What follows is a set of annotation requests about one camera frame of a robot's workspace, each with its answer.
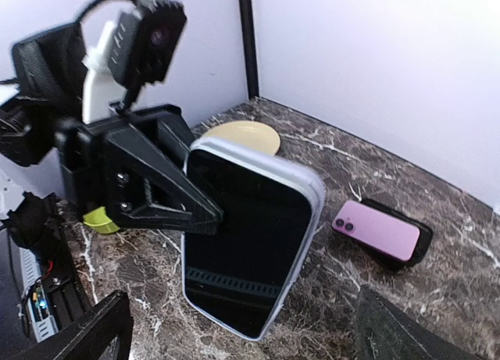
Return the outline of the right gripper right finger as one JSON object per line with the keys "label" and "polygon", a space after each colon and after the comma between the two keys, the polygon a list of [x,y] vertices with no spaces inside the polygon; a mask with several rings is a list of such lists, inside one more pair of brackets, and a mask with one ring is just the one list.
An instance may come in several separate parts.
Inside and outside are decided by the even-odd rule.
{"label": "right gripper right finger", "polygon": [[364,284],[355,309],[358,359],[480,359],[411,319],[381,294]]}

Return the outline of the pink phone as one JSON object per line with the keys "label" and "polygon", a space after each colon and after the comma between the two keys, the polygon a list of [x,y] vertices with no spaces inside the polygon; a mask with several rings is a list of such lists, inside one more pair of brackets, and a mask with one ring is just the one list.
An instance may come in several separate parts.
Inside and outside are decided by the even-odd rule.
{"label": "pink phone", "polygon": [[402,262],[409,261],[420,229],[357,201],[346,201],[333,220],[333,228],[350,238]]}

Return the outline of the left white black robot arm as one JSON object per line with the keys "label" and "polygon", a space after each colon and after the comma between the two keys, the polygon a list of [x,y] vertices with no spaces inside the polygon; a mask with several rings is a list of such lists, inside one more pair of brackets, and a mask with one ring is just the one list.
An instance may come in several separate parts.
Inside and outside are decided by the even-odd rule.
{"label": "left white black robot arm", "polygon": [[84,43],[68,23],[15,43],[12,60],[20,92],[1,107],[1,153],[22,167],[59,153],[66,198],[84,215],[104,207],[125,228],[162,228],[213,235],[223,210],[182,171],[194,135],[179,107],[131,111],[142,84],[165,73],[182,23],[167,23],[168,38],[150,45],[134,30],[126,41],[121,102],[106,101],[108,118],[83,120]]}

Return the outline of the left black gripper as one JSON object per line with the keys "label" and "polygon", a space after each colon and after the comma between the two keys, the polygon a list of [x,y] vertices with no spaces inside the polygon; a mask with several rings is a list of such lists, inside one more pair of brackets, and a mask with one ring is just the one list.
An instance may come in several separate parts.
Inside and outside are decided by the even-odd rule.
{"label": "left black gripper", "polygon": [[[138,130],[119,129],[127,124]],[[54,142],[66,199],[78,217],[105,205],[120,228],[217,233],[222,209],[180,170],[194,142],[180,107],[159,105],[89,124],[65,119]]]}

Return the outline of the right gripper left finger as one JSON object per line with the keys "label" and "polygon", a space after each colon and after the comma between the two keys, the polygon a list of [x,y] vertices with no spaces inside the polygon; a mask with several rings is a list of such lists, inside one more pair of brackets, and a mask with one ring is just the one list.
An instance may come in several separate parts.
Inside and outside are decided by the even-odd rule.
{"label": "right gripper left finger", "polygon": [[62,331],[13,359],[128,359],[133,317],[128,294],[115,290]]}

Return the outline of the lavender phone case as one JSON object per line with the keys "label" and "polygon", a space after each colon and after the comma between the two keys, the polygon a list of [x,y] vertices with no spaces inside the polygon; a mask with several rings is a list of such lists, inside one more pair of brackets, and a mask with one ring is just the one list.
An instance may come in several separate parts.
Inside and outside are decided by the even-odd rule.
{"label": "lavender phone case", "polygon": [[[238,332],[232,330],[228,326],[223,325],[221,322],[214,319],[212,316],[207,315],[202,310],[196,308],[186,298],[184,290],[184,235],[186,233],[184,233],[184,235],[181,238],[183,292],[188,303],[194,309],[202,313],[205,317],[209,318],[210,320],[222,326],[223,328],[229,330],[230,332],[235,333],[239,337],[242,337],[247,340],[259,340],[265,335],[271,323],[277,317],[277,314],[281,310],[289,290],[291,289],[292,285],[294,284],[294,282],[298,277],[298,274],[300,273],[302,264],[305,260],[305,256],[309,250],[309,246],[312,242],[314,233],[316,231],[316,227],[320,221],[320,215],[323,210],[323,204],[325,200],[325,186],[319,175],[315,171],[304,165],[289,161],[287,159],[283,159],[278,156],[267,155],[262,152],[255,151],[250,148],[246,148],[244,146],[240,146],[238,144],[234,144],[217,137],[204,137],[197,140],[191,146],[189,156],[195,150],[208,151],[215,156],[222,157],[227,161],[233,162],[239,166],[243,166],[246,169],[250,169],[251,171],[255,171],[262,176],[269,177],[277,182],[286,184],[289,187],[294,188],[295,190],[299,191],[304,196],[306,196],[312,207],[311,219],[309,222],[309,226],[307,227],[307,230],[305,232],[305,237],[302,241],[302,245],[299,248],[299,253],[297,254],[295,261],[291,267],[291,270],[288,274],[286,286],[280,293],[278,302],[275,304],[277,310],[275,311],[275,313],[271,315],[268,323],[264,328],[264,331],[262,332],[262,335],[256,339],[240,335]],[[187,157],[187,160],[184,164],[184,171],[187,177],[188,177],[189,156]]]}

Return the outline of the silver white phone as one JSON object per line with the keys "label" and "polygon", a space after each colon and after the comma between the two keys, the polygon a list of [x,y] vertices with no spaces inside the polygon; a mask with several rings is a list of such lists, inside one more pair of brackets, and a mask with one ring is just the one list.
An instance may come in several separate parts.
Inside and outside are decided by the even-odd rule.
{"label": "silver white phone", "polygon": [[213,236],[184,235],[184,290],[196,308],[244,337],[262,335],[313,213],[299,191],[208,151],[187,175],[223,210]]}

